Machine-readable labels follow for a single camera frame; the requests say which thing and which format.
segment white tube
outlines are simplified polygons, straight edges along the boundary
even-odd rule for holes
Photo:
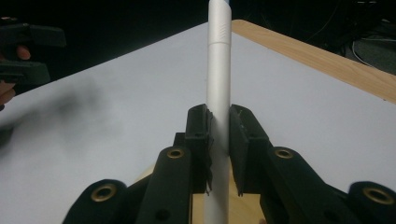
[[[204,223],[228,223],[229,109],[231,70],[231,9],[224,0],[210,0],[208,23],[208,71],[206,103],[213,113],[214,144],[212,190],[205,197]]]

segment wooden base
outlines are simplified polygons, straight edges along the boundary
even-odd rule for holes
[[[149,167],[137,180],[150,175],[154,169],[152,165]],[[260,195],[244,194],[243,197],[238,197],[235,182],[233,181],[233,171],[230,171],[229,184],[229,224],[263,224],[264,215],[260,208]],[[204,197],[207,195],[197,194],[193,195],[192,202],[192,224],[204,223]]]

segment hand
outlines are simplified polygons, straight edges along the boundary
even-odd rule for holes
[[[30,59],[29,49],[25,46],[17,46],[17,55],[20,59]],[[5,60],[4,56],[0,53],[0,61]],[[0,82],[0,111],[4,109],[4,104],[8,103],[14,96],[14,83],[6,83],[4,80]]]

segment wooden table edge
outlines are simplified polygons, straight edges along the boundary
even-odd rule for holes
[[[396,104],[396,76],[248,21],[233,21],[233,32],[329,76]]]

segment white tabletop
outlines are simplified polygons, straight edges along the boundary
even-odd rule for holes
[[[207,25],[17,96],[0,113],[0,223],[61,223],[90,184],[127,185],[205,103]],[[232,103],[328,184],[396,190],[396,105],[233,35]]]

